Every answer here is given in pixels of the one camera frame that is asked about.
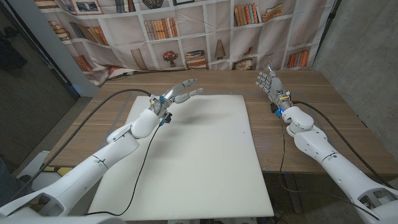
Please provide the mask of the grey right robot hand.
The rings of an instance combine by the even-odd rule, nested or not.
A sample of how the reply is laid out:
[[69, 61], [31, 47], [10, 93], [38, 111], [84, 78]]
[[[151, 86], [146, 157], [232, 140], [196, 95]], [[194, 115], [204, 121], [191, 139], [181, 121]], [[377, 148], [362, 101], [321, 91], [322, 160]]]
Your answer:
[[276, 72], [271, 70], [270, 67], [268, 67], [268, 69], [268, 73], [259, 72], [256, 85], [268, 95], [268, 98], [273, 104], [281, 111], [285, 111], [292, 106], [290, 102], [290, 92], [284, 88]]

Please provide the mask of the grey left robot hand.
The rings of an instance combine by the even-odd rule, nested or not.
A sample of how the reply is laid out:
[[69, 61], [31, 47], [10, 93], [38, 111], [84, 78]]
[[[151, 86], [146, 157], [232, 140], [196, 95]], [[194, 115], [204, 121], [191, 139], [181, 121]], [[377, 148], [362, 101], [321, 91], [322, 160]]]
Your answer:
[[152, 96], [150, 100], [149, 110], [154, 112], [159, 118], [166, 117], [167, 108], [173, 103], [181, 104], [189, 100], [195, 95], [203, 92], [202, 88], [193, 90], [191, 92], [183, 93], [184, 89], [192, 86], [197, 82], [197, 79], [191, 78], [168, 89], [163, 95], [158, 97]]

